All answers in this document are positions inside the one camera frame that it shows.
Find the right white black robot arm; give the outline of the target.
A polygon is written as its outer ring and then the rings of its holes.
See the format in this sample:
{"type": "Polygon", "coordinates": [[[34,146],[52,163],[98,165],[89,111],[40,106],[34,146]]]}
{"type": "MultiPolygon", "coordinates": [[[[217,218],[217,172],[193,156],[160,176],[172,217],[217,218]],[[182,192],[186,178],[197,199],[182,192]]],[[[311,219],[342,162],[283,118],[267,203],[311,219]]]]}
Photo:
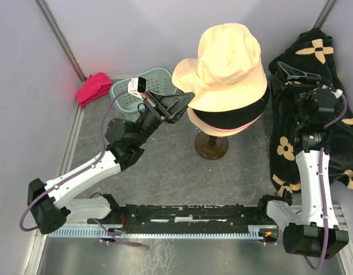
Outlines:
{"type": "Polygon", "coordinates": [[[321,75],[305,72],[278,61],[278,74],[270,77],[273,105],[273,137],[285,155],[297,164],[301,184],[302,207],[295,213],[284,198],[269,198],[256,210],[258,221],[275,221],[283,232],[288,254],[330,259],[349,242],[348,233],[339,229],[330,194],[329,126],[343,115],[335,116],[335,107],[347,100],[321,75]]]}

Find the black beige bucket hat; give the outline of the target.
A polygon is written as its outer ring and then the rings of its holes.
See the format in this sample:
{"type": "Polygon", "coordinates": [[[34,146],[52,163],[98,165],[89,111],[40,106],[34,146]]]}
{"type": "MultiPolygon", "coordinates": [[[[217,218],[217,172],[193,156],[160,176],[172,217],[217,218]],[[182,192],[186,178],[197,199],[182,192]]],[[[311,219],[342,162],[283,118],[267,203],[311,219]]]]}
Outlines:
{"type": "Polygon", "coordinates": [[[206,124],[216,128],[233,129],[240,127],[263,113],[270,98],[269,88],[266,88],[264,95],[256,102],[231,111],[225,112],[205,112],[193,109],[199,119],[206,124]]]}

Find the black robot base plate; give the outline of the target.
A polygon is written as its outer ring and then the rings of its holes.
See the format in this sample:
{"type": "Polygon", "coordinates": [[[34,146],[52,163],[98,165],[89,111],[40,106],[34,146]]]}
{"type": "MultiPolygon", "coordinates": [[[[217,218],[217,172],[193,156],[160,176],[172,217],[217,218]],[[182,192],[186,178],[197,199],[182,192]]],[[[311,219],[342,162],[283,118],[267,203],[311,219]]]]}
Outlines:
{"type": "Polygon", "coordinates": [[[125,205],[100,220],[125,233],[247,233],[248,226],[274,226],[262,206],[125,205]]]}

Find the peach bucket hat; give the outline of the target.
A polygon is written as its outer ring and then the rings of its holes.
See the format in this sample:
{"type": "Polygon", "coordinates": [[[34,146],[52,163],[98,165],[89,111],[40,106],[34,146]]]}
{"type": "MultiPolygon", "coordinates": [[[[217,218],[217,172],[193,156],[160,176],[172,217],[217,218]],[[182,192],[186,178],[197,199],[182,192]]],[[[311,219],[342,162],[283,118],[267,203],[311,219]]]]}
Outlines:
{"type": "Polygon", "coordinates": [[[177,64],[172,83],[194,94],[189,107],[195,110],[226,112],[247,107],[266,91],[260,44],[243,24],[210,27],[201,35],[197,57],[177,64]]]}
{"type": "Polygon", "coordinates": [[[191,108],[187,109],[187,114],[189,117],[189,120],[197,127],[199,128],[202,132],[209,134],[210,133],[210,126],[203,122],[201,119],[197,117],[197,115],[194,113],[194,111],[191,108]]]}

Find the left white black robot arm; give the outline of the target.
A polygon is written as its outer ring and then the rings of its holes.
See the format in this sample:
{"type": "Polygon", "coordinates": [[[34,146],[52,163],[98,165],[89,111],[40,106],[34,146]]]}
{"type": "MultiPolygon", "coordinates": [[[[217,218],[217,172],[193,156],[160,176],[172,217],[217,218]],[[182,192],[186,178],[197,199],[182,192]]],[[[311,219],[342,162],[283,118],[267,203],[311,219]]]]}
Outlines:
{"type": "Polygon", "coordinates": [[[140,96],[144,110],[136,121],[112,119],[107,131],[100,134],[103,147],[98,155],[56,179],[43,182],[37,178],[29,183],[24,213],[32,215],[42,234],[50,234],[68,221],[95,218],[115,223],[119,219],[120,210],[112,196],[78,201],[75,197],[133,166],[143,155],[142,145],[148,138],[162,123],[176,123],[194,98],[192,92],[163,95],[151,90],[140,96]]]}

